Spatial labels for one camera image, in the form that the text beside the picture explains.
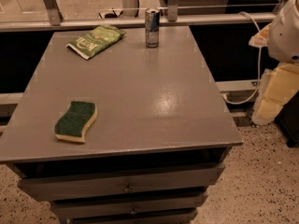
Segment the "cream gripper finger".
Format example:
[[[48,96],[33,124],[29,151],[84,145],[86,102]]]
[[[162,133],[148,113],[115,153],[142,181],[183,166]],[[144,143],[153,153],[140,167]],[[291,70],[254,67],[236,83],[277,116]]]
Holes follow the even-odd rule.
[[[256,125],[272,122],[297,92],[299,92],[298,64],[279,63],[274,70],[265,69],[251,120]]]
[[[268,46],[268,36],[271,24],[267,24],[261,31],[249,40],[249,45],[254,48],[263,48]]]

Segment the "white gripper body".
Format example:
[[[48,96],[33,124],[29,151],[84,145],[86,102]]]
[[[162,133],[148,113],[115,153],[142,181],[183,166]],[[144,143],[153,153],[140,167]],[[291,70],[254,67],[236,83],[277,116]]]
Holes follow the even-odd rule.
[[[299,63],[299,0],[288,0],[273,19],[268,36],[269,56],[284,63]]]

